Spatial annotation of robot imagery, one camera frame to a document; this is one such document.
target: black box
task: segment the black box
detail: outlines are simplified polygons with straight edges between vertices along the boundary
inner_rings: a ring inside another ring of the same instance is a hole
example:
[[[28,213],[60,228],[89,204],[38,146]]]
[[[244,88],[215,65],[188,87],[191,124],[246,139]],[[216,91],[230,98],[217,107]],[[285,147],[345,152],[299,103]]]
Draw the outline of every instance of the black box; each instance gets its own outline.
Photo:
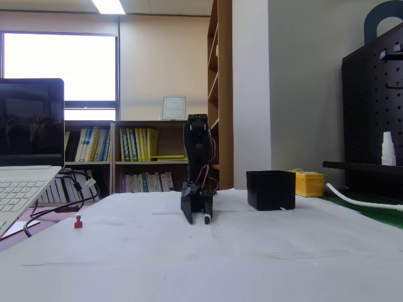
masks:
[[[295,173],[247,171],[247,203],[258,211],[295,209]]]

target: white tube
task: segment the white tube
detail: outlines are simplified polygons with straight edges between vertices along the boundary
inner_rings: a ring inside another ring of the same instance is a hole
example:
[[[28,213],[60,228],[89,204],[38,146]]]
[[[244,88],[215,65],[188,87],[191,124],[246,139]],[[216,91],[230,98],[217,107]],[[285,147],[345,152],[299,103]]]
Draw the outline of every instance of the white tube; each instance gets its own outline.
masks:
[[[357,201],[350,199],[343,194],[341,194],[338,190],[336,190],[331,184],[326,184],[326,186],[333,191],[334,194],[339,196],[341,199],[347,201],[348,203],[355,204],[357,206],[367,206],[369,208],[380,208],[380,209],[389,209],[389,210],[397,210],[403,212],[403,204],[380,204],[380,203],[363,203],[362,201]]]

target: black pegboard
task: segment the black pegboard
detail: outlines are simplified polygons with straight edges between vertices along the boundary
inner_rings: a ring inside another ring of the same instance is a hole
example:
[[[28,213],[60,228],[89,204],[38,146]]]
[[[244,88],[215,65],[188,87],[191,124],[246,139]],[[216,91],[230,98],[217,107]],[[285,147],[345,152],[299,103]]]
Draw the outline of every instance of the black pegboard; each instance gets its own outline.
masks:
[[[345,162],[380,165],[383,133],[391,131],[397,165],[403,165],[403,60],[380,59],[384,50],[403,56],[394,52],[398,44],[403,44],[403,24],[343,59]],[[352,179],[357,177],[376,179],[364,179],[367,186],[379,181],[374,175],[346,171],[347,186],[354,187]]]

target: red object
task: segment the red object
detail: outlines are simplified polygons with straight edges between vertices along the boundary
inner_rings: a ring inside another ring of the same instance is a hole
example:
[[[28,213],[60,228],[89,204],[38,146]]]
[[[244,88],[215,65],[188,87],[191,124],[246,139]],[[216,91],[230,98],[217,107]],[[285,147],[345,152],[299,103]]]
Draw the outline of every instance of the red object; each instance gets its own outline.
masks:
[[[82,228],[82,221],[80,221],[81,216],[77,216],[77,221],[74,223],[74,228]]]

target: yellow box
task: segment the yellow box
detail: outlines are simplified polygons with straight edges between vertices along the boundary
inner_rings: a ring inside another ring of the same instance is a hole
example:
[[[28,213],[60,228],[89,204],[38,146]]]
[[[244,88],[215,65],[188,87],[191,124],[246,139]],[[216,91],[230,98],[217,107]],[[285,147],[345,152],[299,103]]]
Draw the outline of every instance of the yellow box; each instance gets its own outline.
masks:
[[[305,197],[323,196],[323,174],[289,171],[295,175],[295,194]]]

